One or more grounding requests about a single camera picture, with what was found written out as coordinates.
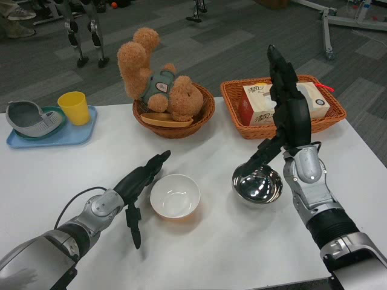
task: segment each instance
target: wooden plate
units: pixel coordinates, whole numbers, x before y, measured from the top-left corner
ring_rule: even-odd
[[[177,122],[167,113],[142,113],[141,119],[150,125],[169,128],[188,127],[194,121],[192,118],[187,122]]]

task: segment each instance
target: cardboard box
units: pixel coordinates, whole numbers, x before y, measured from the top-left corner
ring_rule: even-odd
[[[239,115],[245,126],[262,126],[273,124],[273,114],[276,102],[270,97],[272,85],[243,86],[242,97],[239,102]],[[324,118],[330,105],[325,100],[314,83],[298,83],[297,89],[308,102],[310,117]]]

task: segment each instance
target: white ceramic bowl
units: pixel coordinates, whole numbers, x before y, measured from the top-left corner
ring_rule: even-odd
[[[151,205],[160,215],[169,219],[191,214],[200,201],[198,185],[186,175],[171,174],[156,182],[151,191]]]

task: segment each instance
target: robot leg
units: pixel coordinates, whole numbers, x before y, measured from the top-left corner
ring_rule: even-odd
[[[204,3],[204,0],[200,0],[199,1],[199,7],[198,7],[199,11],[202,12],[202,13],[207,13],[207,5],[206,3]]]
[[[109,62],[109,57],[105,57],[103,54],[103,37],[99,24],[97,9],[92,0],[80,0],[83,8],[85,9],[90,21],[88,23],[88,29],[91,32],[91,38],[93,40],[94,47],[98,52],[98,67],[103,68]]]
[[[188,21],[194,21],[194,22],[201,22],[201,19],[199,18],[199,9],[200,9],[200,0],[195,0],[195,6],[193,7],[193,15],[186,17]]]
[[[77,66],[79,68],[83,67],[89,58],[83,56],[82,49],[80,47],[80,37],[78,36],[78,25],[74,20],[74,16],[71,12],[70,6],[68,5],[67,0],[54,0],[56,8],[63,15],[65,20],[65,27],[68,33],[68,40],[70,41],[71,46],[74,48],[75,52],[79,55],[77,56]]]

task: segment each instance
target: gray bowl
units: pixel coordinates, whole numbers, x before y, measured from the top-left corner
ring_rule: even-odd
[[[242,177],[241,168],[235,169],[232,187],[247,204],[259,207],[276,201],[282,193],[282,179],[278,172],[268,165],[263,165],[251,174]]]

